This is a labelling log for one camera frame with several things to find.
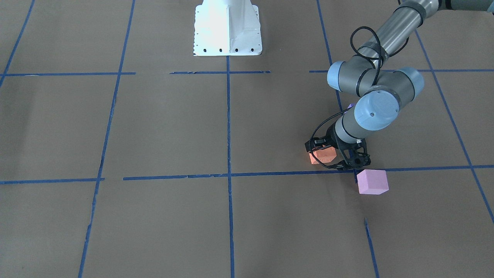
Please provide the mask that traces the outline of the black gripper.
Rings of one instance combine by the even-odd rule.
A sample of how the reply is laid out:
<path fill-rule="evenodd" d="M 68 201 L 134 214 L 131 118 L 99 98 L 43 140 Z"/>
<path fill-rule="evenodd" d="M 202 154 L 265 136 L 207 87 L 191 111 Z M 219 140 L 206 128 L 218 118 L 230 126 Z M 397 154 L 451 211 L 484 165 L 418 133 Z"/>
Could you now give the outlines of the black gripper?
<path fill-rule="evenodd" d="M 307 153 L 314 153 L 317 150 L 323 150 L 330 147 L 340 150 L 338 141 L 336 125 L 332 124 L 328 127 L 324 138 L 313 138 L 311 141 L 305 142 L 304 146 Z"/>

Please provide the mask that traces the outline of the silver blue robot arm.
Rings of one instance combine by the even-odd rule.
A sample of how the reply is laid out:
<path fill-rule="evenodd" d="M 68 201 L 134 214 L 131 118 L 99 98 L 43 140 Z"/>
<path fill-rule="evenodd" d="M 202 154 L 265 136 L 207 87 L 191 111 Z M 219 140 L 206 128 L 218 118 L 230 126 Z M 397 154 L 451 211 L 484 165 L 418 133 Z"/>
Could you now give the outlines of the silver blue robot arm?
<path fill-rule="evenodd" d="M 347 61 L 331 65 L 327 82 L 335 90 L 350 93 L 358 102 L 330 126 L 323 137 L 311 136 L 308 153 L 333 147 L 344 151 L 366 151 L 365 138 L 382 130 L 421 93 L 425 80 L 418 70 L 404 67 L 392 72 L 383 65 L 406 45 L 410 35 L 440 10 L 493 12 L 492 0 L 402 0 L 390 18 L 377 30 L 367 26 L 372 37 Z"/>

